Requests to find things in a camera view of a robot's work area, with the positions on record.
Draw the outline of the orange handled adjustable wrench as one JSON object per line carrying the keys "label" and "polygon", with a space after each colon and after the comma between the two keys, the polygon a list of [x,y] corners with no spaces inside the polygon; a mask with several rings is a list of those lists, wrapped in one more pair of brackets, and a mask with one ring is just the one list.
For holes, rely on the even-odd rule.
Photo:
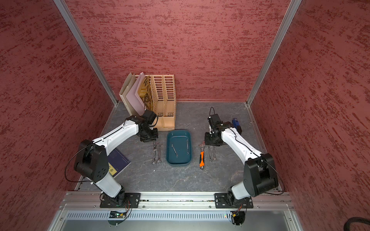
{"label": "orange handled adjustable wrench", "polygon": [[204,162],[205,141],[203,141],[202,144],[199,145],[199,147],[200,147],[199,168],[203,170],[205,166],[205,162]]}

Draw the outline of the small silver combination wrench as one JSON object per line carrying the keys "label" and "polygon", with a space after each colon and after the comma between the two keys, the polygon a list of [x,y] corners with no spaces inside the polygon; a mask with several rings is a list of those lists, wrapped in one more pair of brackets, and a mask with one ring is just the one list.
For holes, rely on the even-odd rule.
{"label": "small silver combination wrench", "polygon": [[173,149],[173,152],[174,152],[174,154],[175,154],[176,158],[178,158],[178,153],[177,153],[177,151],[176,151],[176,149],[175,149],[174,145],[173,145],[173,144],[171,144],[171,147],[172,147],[172,149]]}

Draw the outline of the silver end wrench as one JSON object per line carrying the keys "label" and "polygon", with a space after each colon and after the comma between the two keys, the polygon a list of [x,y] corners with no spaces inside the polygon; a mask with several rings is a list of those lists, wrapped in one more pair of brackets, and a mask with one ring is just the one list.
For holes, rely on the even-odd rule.
{"label": "silver end wrench", "polygon": [[156,155],[157,155],[157,144],[156,144],[156,141],[153,141],[153,157],[152,157],[152,162],[151,162],[152,165],[155,165],[157,163]]}
{"label": "silver end wrench", "polygon": [[159,143],[158,144],[158,158],[156,160],[156,164],[161,164],[162,163],[162,160],[161,160],[161,148],[162,148],[162,143]]}

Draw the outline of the teal plastic storage tray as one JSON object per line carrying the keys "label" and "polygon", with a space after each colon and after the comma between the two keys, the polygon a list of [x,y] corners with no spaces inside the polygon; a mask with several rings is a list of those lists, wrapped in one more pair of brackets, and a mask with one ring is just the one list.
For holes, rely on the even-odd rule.
{"label": "teal plastic storage tray", "polygon": [[[187,155],[187,139],[189,139],[190,153]],[[174,145],[178,158],[176,158],[171,144]],[[167,135],[166,161],[172,167],[182,167],[190,164],[192,160],[191,134],[187,130],[173,130]]]}

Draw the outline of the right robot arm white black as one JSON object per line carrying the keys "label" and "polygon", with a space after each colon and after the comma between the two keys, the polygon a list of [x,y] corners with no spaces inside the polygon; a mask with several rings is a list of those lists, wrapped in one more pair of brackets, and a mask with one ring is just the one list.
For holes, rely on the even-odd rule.
{"label": "right robot arm white black", "polygon": [[250,145],[231,122],[223,122],[218,114],[208,116],[208,122],[205,144],[227,144],[244,164],[243,180],[230,188],[233,199],[256,197],[279,186],[272,155],[264,154]]}

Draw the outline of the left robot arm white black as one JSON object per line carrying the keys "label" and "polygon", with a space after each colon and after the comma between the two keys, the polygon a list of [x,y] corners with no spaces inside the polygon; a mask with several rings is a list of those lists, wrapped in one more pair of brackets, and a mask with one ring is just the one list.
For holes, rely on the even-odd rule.
{"label": "left robot arm white black", "polygon": [[132,136],[138,136],[141,142],[156,140],[158,119],[158,115],[147,109],[141,116],[126,118],[121,125],[99,138],[83,140],[75,154],[74,170],[96,185],[105,196],[123,200],[124,188],[109,173],[108,157]]}

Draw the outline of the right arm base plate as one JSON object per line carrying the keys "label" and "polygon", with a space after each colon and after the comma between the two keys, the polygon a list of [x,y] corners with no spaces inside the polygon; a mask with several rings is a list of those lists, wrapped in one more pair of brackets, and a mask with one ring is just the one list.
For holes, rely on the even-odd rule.
{"label": "right arm base plate", "polygon": [[216,208],[250,209],[253,208],[251,197],[236,199],[232,193],[215,193],[214,201]]}

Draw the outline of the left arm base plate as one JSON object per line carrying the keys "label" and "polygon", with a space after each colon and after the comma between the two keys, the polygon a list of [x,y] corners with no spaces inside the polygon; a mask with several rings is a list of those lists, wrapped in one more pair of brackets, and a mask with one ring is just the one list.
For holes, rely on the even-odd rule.
{"label": "left arm base plate", "polygon": [[102,193],[99,197],[100,208],[138,208],[140,197],[140,193],[121,193],[114,198]]}

